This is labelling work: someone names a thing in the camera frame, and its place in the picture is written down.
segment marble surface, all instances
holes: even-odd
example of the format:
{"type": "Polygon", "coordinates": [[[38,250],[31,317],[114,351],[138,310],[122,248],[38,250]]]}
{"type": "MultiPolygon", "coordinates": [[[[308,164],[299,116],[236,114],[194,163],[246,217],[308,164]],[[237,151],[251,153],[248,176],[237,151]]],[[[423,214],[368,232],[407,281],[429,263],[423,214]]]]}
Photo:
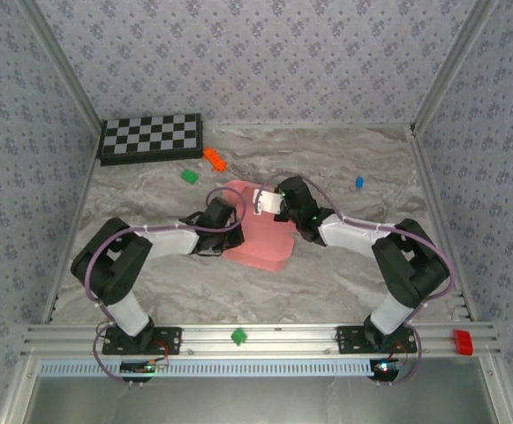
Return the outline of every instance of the marble surface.
{"type": "MultiPolygon", "coordinates": [[[[346,215],[383,223],[412,217],[432,233],[409,145],[398,136],[367,129],[208,129],[204,144],[228,161],[226,172],[214,173],[205,160],[97,167],[71,259],[112,216],[129,224],[167,223],[202,210],[216,186],[232,179],[261,183],[280,170],[311,177],[346,215]],[[195,185],[181,179],[184,169],[199,174],[195,185]],[[358,175],[364,188],[351,190],[358,175]]],[[[157,323],[362,322],[387,292],[375,261],[295,237],[281,272],[173,255],[147,261],[134,290],[157,323]]],[[[446,320],[451,308],[437,300],[418,319],[446,320]]],[[[53,319],[98,322],[102,315],[67,273],[53,319]]]]}

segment black and white checkerboard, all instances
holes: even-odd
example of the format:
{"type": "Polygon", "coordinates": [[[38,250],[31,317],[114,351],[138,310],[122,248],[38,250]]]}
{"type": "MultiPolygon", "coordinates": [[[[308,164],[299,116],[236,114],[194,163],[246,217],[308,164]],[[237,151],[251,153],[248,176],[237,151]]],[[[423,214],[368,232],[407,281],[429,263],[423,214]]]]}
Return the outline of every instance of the black and white checkerboard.
{"type": "Polygon", "coordinates": [[[201,115],[111,119],[102,128],[102,165],[189,159],[203,156],[201,115]]]}

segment green lego brick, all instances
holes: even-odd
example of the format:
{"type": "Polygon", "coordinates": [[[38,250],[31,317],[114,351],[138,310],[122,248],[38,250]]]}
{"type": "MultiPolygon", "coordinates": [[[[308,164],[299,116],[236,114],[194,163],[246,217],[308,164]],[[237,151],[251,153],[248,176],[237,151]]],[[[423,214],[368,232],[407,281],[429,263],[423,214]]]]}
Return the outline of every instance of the green lego brick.
{"type": "Polygon", "coordinates": [[[240,346],[246,341],[248,336],[242,329],[235,329],[230,335],[230,338],[232,338],[232,341],[235,342],[237,346],[240,346]]]}
{"type": "Polygon", "coordinates": [[[197,181],[197,178],[199,177],[192,170],[184,170],[184,172],[182,172],[182,178],[189,184],[194,184],[195,181],[197,181]]]}

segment red block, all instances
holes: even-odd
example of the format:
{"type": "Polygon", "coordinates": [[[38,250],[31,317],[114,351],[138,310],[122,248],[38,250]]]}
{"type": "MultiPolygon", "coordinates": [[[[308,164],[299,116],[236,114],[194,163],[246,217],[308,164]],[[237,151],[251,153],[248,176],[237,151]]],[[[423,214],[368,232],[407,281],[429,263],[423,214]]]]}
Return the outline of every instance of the red block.
{"type": "Polygon", "coordinates": [[[474,345],[472,344],[472,336],[470,336],[470,333],[463,329],[453,329],[452,333],[454,335],[456,353],[471,356],[474,353],[474,345]]]}

